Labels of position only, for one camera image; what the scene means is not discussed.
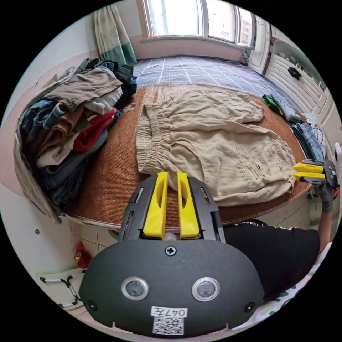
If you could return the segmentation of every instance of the glove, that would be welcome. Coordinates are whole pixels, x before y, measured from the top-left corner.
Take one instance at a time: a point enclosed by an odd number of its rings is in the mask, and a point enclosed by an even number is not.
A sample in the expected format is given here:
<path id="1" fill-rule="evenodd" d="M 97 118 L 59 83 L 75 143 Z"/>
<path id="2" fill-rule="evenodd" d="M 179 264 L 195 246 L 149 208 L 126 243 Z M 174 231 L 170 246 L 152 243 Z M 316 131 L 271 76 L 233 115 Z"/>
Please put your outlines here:
<path id="1" fill-rule="evenodd" d="M 329 184 L 325 184 L 322 189 L 315 185 L 314 191 L 322 200 L 322 212 L 329 213 L 334 209 L 333 189 Z"/>

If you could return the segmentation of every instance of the curtain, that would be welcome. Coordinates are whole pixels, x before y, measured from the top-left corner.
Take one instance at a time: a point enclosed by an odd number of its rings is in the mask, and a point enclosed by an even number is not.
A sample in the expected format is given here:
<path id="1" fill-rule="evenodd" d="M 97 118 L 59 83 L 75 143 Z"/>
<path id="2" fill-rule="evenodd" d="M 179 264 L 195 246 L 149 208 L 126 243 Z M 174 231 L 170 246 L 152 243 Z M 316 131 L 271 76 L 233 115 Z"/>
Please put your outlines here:
<path id="1" fill-rule="evenodd" d="M 114 4 L 94 12 L 97 47 L 101 60 L 135 64 L 136 58 L 128 35 Z"/>

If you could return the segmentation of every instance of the person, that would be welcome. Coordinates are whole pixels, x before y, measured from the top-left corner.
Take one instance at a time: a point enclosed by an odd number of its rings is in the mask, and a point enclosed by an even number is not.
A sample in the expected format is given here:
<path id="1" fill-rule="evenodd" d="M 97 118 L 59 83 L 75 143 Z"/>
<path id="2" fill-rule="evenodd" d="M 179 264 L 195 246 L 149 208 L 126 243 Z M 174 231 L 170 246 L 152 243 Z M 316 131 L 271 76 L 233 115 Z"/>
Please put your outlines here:
<path id="1" fill-rule="evenodd" d="M 254 264 L 264 288 L 265 302 L 296 286 L 320 260 L 330 242 L 333 189 L 329 185 L 322 189 L 315 186 L 315 192 L 322 200 L 318 230 L 282 229 L 259 220 L 224 227 L 226 243 Z"/>

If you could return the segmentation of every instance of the window sill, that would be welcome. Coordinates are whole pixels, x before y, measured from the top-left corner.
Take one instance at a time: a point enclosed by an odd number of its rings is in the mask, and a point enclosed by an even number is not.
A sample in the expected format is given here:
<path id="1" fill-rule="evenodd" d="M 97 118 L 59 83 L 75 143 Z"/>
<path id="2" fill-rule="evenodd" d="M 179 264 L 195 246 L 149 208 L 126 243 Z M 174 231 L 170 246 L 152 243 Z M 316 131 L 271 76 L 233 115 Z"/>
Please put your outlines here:
<path id="1" fill-rule="evenodd" d="M 192 40 L 199 40 L 199 41 L 204 41 L 204 42 L 214 42 L 217 44 L 225 45 L 225 46 L 231 46 L 235 47 L 236 49 L 239 50 L 245 50 L 245 49 L 250 49 L 248 46 L 239 46 L 235 45 L 234 43 L 228 42 L 228 41 L 222 41 L 220 39 L 215 39 L 215 38 L 203 38 L 199 36 L 164 36 L 164 37 L 158 37 L 158 38 L 148 38 L 148 39 L 142 39 L 139 42 L 140 43 L 149 43 L 152 41 L 159 41 L 159 40 L 178 40 L 178 39 L 192 39 Z"/>

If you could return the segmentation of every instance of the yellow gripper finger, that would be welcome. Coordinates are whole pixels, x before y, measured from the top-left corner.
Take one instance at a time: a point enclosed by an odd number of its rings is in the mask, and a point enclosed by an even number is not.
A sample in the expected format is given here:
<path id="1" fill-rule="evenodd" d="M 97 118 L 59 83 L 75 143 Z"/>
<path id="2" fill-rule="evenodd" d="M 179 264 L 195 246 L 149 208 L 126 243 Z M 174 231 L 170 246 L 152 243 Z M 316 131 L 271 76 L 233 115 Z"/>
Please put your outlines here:
<path id="1" fill-rule="evenodd" d="M 293 169 L 297 172 L 311 172 L 311 173 L 323 173 L 324 168 L 320 165 L 312 165 L 305 163 L 296 164 Z"/>
<path id="2" fill-rule="evenodd" d="M 297 172 L 297 173 L 295 173 L 293 176 L 294 176 L 298 181 L 300 181 L 301 177 L 325 179 L 325 175 L 324 175 L 323 173 Z"/>
<path id="3" fill-rule="evenodd" d="M 168 175 L 168 172 L 161 172 L 157 176 L 146 222 L 142 230 L 146 237 L 164 240 Z"/>
<path id="4" fill-rule="evenodd" d="M 180 238 L 196 238 L 200 234 L 195 207 L 193 205 L 190 185 L 186 173 L 177 173 L 178 180 L 178 212 Z"/>

